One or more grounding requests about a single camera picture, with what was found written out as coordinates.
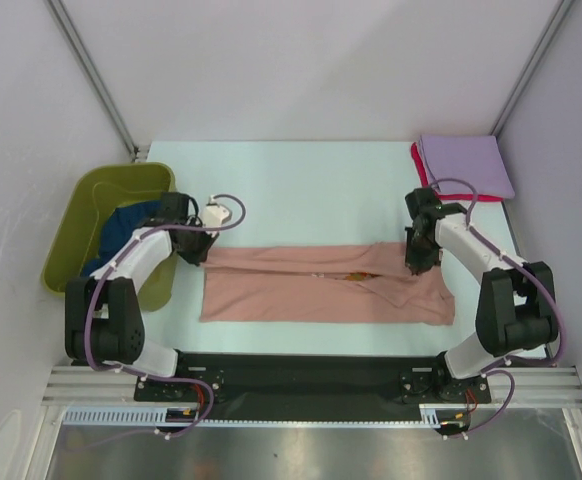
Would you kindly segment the pink printed t shirt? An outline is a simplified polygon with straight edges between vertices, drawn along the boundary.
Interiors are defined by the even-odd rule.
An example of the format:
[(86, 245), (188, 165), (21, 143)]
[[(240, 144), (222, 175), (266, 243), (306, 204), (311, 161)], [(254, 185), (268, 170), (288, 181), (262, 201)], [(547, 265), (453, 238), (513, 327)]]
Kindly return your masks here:
[(204, 265), (203, 322), (448, 326), (455, 299), (439, 267), (405, 264), (400, 242), (217, 248)]

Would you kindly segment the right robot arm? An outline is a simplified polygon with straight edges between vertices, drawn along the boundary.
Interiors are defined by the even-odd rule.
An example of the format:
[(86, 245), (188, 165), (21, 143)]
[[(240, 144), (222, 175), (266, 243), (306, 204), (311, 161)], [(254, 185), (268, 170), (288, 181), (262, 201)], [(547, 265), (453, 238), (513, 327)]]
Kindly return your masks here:
[(468, 378), (560, 338), (553, 274), (546, 263), (507, 254), (473, 226), (472, 207), (443, 203), (431, 187), (413, 190), (405, 202), (412, 220), (405, 254), (411, 273), (439, 266), (447, 251), (480, 288), (475, 332), (442, 355), (445, 368), (432, 376), (440, 399), (457, 400), (467, 391)]

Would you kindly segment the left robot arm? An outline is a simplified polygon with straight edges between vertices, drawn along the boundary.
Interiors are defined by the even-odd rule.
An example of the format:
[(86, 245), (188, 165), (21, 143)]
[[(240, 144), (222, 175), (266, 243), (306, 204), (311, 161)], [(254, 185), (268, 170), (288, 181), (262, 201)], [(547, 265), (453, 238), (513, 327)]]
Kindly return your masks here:
[(118, 208), (105, 222), (100, 251), (65, 292), (65, 350), (96, 368), (131, 368), (157, 377), (168, 398), (185, 397), (192, 376), (178, 354), (147, 339), (139, 292), (158, 266), (176, 257), (198, 266), (232, 217), (210, 199), (204, 207), (187, 194)]

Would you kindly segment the blue t shirt in bin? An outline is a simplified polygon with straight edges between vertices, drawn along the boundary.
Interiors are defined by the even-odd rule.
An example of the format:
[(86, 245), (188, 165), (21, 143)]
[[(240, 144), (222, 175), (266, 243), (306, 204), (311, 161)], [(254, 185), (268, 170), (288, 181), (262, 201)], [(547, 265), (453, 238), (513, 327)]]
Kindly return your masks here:
[(88, 277), (109, 262), (126, 245), (133, 231), (155, 215), (159, 207), (160, 201), (153, 200), (116, 208), (102, 226), (96, 256), (85, 263), (80, 276)]

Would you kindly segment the folded red t shirt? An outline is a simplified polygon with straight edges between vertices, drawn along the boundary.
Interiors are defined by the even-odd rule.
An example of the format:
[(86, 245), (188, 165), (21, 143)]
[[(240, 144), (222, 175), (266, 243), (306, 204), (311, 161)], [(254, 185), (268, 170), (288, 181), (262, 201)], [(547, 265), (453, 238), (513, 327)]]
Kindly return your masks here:
[[(420, 156), (418, 145), (416, 143), (412, 143), (410, 146), (410, 155), (414, 162), (416, 172), (418, 174), (420, 183), (422, 187), (426, 187), (429, 185), (429, 177), (427, 173), (427, 169), (425, 168), (425, 163)], [(470, 201), (473, 196), (471, 192), (468, 193), (459, 193), (459, 194), (442, 194), (440, 192), (436, 192), (436, 196), (443, 201)], [(503, 201), (502, 197), (496, 197), (491, 195), (479, 194), (477, 197), (478, 202), (483, 203), (499, 203)]]

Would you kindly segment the folded purple t shirt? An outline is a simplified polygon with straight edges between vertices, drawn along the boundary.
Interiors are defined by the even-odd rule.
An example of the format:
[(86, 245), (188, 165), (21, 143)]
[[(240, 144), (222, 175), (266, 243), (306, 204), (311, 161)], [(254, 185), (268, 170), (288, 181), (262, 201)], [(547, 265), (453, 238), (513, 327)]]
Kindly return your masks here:
[(416, 144), (429, 184), (454, 178), (471, 184), (478, 194), (503, 200), (515, 196), (495, 136), (422, 134)]

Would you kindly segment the olive green plastic bin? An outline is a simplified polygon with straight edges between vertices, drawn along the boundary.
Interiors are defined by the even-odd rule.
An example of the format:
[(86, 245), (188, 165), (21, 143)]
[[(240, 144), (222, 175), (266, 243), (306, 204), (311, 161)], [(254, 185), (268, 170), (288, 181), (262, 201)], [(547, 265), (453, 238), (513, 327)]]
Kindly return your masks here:
[(161, 163), (106, 165), (85, 174), (76, 184), (48, 253), (41, 281), (62, 298), (66, 284), (77, 277), (102, 245), (102, 227), (118, 208), (158, 200), (176, 190), (173, 171)]

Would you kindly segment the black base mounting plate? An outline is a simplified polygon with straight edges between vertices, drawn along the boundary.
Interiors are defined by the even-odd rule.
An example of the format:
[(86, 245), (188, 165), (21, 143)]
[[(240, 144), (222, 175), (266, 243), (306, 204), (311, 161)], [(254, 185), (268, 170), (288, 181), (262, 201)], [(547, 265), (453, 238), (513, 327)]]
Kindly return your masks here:
[(176, 373), (167, 379), (131, 374), (133, 398), (139, 402), (194, 402), (228, 405), (238, 400), (321, 397), (420, 403), (484, 405), (493, 401), (489, 379), (510, 370), (531, 373), (537, 360), (507, 358), (465, 379), (451, 375), (442, 356), (318, 357), (179, 353)]

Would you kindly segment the aluminium front rail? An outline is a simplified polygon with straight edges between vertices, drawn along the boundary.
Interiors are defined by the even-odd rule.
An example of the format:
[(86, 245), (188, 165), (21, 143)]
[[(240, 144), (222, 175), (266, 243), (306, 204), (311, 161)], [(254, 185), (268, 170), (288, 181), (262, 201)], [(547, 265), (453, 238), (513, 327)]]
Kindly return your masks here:
[[(499, 373), (470, 380), (453, 380), (444, 386), (434, 380), (429, 368), (415, 368), (401, 373), (396, 367), (373, 369), (325, 370), (322, 379), (311, 379), (297, 369), (253, 368), (198, 370), (192, 375), (209, 385), (218, 402), (227, 402), (242, 394), (264, 395), (376, 395), (407, 404), (462, 403), (467, 398), (480, 406), (495, 406), (512, 393), (514, 407), (579, 408), (582, 385), (573, 368), (513, 368), (508, 375)], [(87, 367), (55, 367), (44, 390), (44, 405), (113, 406), (135, 403), (183, 403), (195, 398), (183, 382), (141, 380), (131, 374), (93, 372)]]

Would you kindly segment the aluminium frame post left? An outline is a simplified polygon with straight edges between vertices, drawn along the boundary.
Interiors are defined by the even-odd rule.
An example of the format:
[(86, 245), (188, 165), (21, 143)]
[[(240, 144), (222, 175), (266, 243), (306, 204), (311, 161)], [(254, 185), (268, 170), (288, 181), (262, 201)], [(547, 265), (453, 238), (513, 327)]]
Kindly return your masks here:
[(110, 125), (130, 160), (134, 162), (139, 152), (139, 147), (132, 135), (110, 93), (107, 85), (92, 58), (92, 55), (84, 42), (82, 35), (76, 27), (65, 3), (61, 0), (45, 0), (52, 19), (64, 38), (70, 52), (74, 56), (78, 67), (84, 74), (92, 93), (102, 107)]

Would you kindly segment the aluminium frame post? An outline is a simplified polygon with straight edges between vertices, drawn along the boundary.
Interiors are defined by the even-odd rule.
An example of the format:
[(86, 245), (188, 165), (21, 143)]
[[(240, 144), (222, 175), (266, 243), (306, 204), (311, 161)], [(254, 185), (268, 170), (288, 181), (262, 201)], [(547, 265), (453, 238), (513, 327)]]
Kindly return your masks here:
[(132, 135), (110, 93), (107, 85), (92, 58), (92, 55), (84, 42), (82, 35), (76, 27), (65, 3), (61, 0), (45, 0), (52, 19), (64, 38), (70, 52), (74, 56), (78, 67), (84, 74), (92, 93), (102, 107), (110, 125), (130, 160), (134, 162), (139, 152), (139, 147)]
[(522, 70), (517, 76), (513, 87), (506, 97), (491, 129), (490, 134), (499, 137), (511, 117), (514, 109), (529, 87), (534, 76), (538, 73), (542, 62), (545, 60), (556, 38), (566, 24), (574, 7), (578, 4), (576, 0), (557, 1), (547, 23), (543, 27), (537, 41), (525, 61)]

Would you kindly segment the aluminium frame post right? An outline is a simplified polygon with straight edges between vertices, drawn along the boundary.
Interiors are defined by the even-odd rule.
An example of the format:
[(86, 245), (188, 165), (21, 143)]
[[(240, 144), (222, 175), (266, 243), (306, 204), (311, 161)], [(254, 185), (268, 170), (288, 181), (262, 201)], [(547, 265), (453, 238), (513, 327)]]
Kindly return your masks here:
[(543, 27), (537, 41), (525, 61), (522, 70), (517, 76), (513, 87), (506, 97), (491, 129), (490, 134), (499, 137), (511, 117), (514, 109), (529, 87), (534, 76), (538, 73), (542, 62), (545, 60), (556, 38), (566, 24), (574, 7), (578, 4), (576, 0), (557, 1), (547, 23)]

